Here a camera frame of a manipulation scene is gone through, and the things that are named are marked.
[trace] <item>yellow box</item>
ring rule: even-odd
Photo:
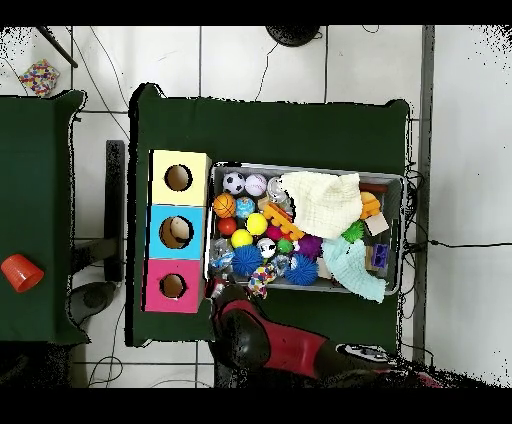
[[[154,150],[151,203],[206,206],[210,166],[206,153]]]

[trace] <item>blue box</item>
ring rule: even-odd
[[[152,205],[149,234],[151,259],[200,259],[203,257],[205,208],[195,206]],[[178,249],[165,246],[160,240],[160,226],[169,217],[179,216],[192,224],[193,235],[189,243]]]

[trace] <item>basketball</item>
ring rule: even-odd
[[[235,199],[229,193],[222,193],[213,201],[213,210],[219,218],[235,216],[235,209]]]

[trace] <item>pink box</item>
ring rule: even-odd
[[[168,274],[183,277],[186,290],[177,299],[164,296],[160,281]],[[192,259],[149,259],[146,280],[146,312],[195,314],[204,295],[201,261]]]

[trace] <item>green spiky ball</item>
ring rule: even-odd
[[[353,222],[350,227],[342,234],[343,238],[349,243],[354,243],[356,240],[362,239],[364,235],[364,225],[361,221]]]

